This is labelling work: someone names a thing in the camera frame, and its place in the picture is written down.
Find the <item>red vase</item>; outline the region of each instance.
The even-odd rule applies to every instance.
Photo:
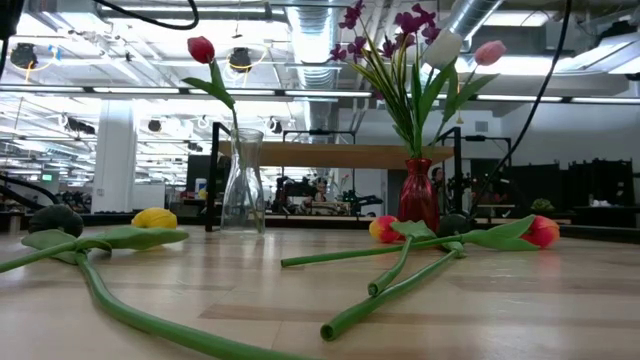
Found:
[[[438,231],[440,210],[438,196],[433,193],[429,180],[431,159],[409,159],[405,163],[409,176],[402,185],[398,219],[416,222],[424,220],[429,229]]]

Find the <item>glass vase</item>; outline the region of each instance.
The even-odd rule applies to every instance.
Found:
[[[264,193],[260,180],[260,149],[264,134],[254,129],[231,131],[231,171],[222,203],[220,230],[263,234]]]
[[[429,229],[438,231],[440,210],[438,197],[433,193],[429,180],[431,159],[409,159],[406,162],[409,176],[402,185],[398,219],[418,222],[424,220]]]

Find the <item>pink tulip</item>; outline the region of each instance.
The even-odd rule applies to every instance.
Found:
[[[502,41],[489,41],[476,50],[474,58],[478,65],[489,66],[500,60],[505,52],[507,52],[507,48]]]

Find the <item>tulip leaf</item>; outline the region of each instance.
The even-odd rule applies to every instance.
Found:
[[[452,61],[447,65],[440,73],[436,76],[433,81],[426,84],[424,90],[422,92],[422,97],[420,98],[420,127],[424,125],[427,120],[427,116],[429,115],[429,111],[431,111],[431,107],[433,106],[433,102],[436,100],[438,95],[440,94],[440,90],[444,86],[444,83],[447,82],[449,78],[449,73],[455,69],[455,61]]]
[[[222,101],[229,109],[233,110],[233,104],[235,101],[231,95],[227,93],[227,90],[225,90],[224,87],[220,88],[212,83],[196,78],[186,78],[182,79],[182,81]]]
[[[121,226],[83,240],[108,243],[114,249],[146,250],[154,246],[182,241],[189,237],[183,230]]]
[[[539,250],[539,246],[520,238],[529,230],[534,219],[535,215],[529,215],[512,223],[493,227],[487,231],[471,231],[464,234],[464,241],[505,251]]]
[[[456,99],[456,109],[459,109],[462,105],[464,105],[464,103],[467,102],[467,100],[469,100],[469,98],[473,96],[473,94],[480,91],[480,89],[482,89],[483,87],[485,87],[485,85],[498,77],[498,75],[500,74],[483,76],[480,79],[477,79],[460,89],[460,93],[458,94],[458,97]]]
[[[455,60],[453,68],[449,71],[449,88],[447,89],[447,103],[444,106],[444,114],[442,122],[447,122],[453,114],[456,113],[458,103],[458,72],[455,68]]]
[[[464,245],[462,245],[462,243],[458,242],[458,241],[452,241],[449,243],[444,243],[442,244],[442,247],[444,247],[445,249],[449,250],[449,251],[457,251],[458,255],[456,255],[457,259],[464,259],[467,257],[467,252],[464,249]]]
[[[76,240],[76,237],[73,235],[66,234],[57,229],[51,229],[29,234],[25,236],[21,242],[24,246],[30,246],[36,250],[44,250],[64,243],[72,243]],[[73,251],[61,252],[53,255],[52,257],[66,262],[67,264],[76,265],[75,254]]]
[[[416,241],[430,240],[438,237],[427,227],[423,220],[420,220],[417,223],[413,221],[396,221],[391,223],[391,228],[405,237],[413,237]]]

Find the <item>wooden table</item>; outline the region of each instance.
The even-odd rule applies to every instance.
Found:
[[[397,254],[281,269],[282,257],[379,245],[365,230],[271,229],[264,239],[187,230],[185,243],[111,258],[95,251],[92,261],[136,308],[316,358],[640,359],[636,245],[562,239],[520,253],[469,245],[467,259],[326,343],[321,324],[364,299]],[[0,261],[28,252],[17,237],[0,237]],[[440,255],[411,253],[401,277]],[[0,274],[0,335],[11,360],[209,359],[105,315],[78,269],[54,260]]]

